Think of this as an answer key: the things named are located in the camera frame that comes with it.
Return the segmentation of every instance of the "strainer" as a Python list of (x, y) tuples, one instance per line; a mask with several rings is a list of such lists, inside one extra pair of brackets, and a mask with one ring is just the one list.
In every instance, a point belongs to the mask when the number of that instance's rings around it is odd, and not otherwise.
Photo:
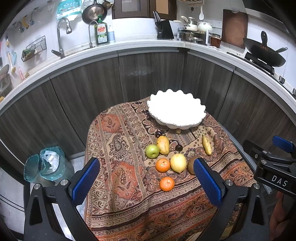
[[(97, 3), (102, 4), (108, 10), (114, 4), (114, 0), (97, 0)], [(88, 6), (93, 4), (94, 0), (84, 0), (82, 3), (82, 10), (84, 11)]]
[(101, 20), (104, 20), (107, 16), (107, 9), (102, 5), (98, 4), (95, 0), (94, 3), (88, 6), (82, 13), (82, 20), (89, 24), (93, 20), (98, 20), (99, 17)]

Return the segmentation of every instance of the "paisley tablecloth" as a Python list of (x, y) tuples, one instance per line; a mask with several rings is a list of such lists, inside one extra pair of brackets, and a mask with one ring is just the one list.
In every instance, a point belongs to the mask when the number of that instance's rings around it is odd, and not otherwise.
[[(100, 160), (101, 170), (88, 196), (85, 221), (99, 240), (187, 240), (204, 229), (216, 211), (196, 176), (187, 169), (160, 173), (157, 159), (170, 159), (179, 143), (187, 160), (203, 157), (223, 179), (251, 186), (253, 174), (228, 135), (209, 114), (194, 128), (176, 134), (149, 115), (148, 98), (123, 103), (102, 112), (92, 122), (87, 137), (85, 161)], [(145, 156), (145, 147), (156, 143), (155, 132), (163, 131), (170, 140), (168, 156)], [(208, 156), (202, 146), (207, 133), (213, 146)], [(172, 177), (175, 187), (164, 192), (162, 177)], [(237, 210), (229, 225), (233, 224)]]

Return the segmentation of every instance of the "white countertop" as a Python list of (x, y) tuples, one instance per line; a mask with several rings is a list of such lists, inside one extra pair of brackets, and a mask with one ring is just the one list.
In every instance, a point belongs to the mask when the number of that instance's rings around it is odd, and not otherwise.
[[(187, 48), (189, 50), (194, 50), (200, 53), (204, 53), (204, 54), (216, 57), (220, 60), (223, 60), (227, 63), (230, 63), (244, 70), (250, 75), (254, 76), (256, 79), (260, 80), (262, 83), (268, 86), (284, 102), (286, 102), (288, 106), (296, 114), (296, 99), (293, 96), (291, 96), (291, 94), (280, 83), (275, 81), (268, 74), (252, 66), (251, 64), (239, 58), (236, 58), (230, 54), (227, 54), (226, 51), (221, 49), (218, 50), (209, 46), (189, 43), (189, 42), (181, 42), (178, 40), (157, 40), (157, 39), (136, 39), (136, 40), (129, 40), (129, 41), (114, 42), (107, 45), (94, 47), (91, 49), (88, 48), (85, 50), (81, 50), (80, 52), (71, 54), (63, 59), (59, 59), (58, 57), (50, 58), (48, 61), (42, 63), (38, 67), (29, 71), (30, 76), (24, 81), (22, 81), (4, 98), (4, 100), (0, 103), (0, 113), (3, 113), (3, 111), (5, 111), (11, 104), (13, 104), (17, 99), (19, 99), (23, 95), (23, 92), (25, 89), (30, 90), (31, 86), (32, 88), (34, 88), (34, 82), (38, 81), (44, 76), (48, 76), (53, 71), (56, 71), (66, 65), (75, 63), (83, 59), (87, 59), (92, 56), (101, 55), (104, 53), (109, 53), (109, 52), (118, 51), (118, 50), (133, 49), (133, 48), (143, 48), (143, 47), (182, 47), (182, 48)], [(293, 88), (287, 83), (287, 81), (285, 82), (284, 85), (290, 91), (293, 90)]]

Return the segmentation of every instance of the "blue trash bin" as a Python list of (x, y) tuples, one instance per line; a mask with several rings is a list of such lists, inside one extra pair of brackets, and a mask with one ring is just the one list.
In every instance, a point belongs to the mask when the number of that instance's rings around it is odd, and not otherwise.
[(40, 175), (47, 180), (59, 183), (63, 179), (71, 179), (74, 175), (73, 165), (65, 158), (59, 146), (45, 148), (40, 152), (43, 169)]

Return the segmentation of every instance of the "green apple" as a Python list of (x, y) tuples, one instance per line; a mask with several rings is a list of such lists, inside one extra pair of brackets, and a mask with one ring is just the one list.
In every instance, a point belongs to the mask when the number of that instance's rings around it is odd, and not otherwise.
[(152, 145), (152, 144), (148, 145), (146, 147), (145, 153), (146, 153), (146, 156), (153, 159), (158, 156), (159, 148), (157, 145)]

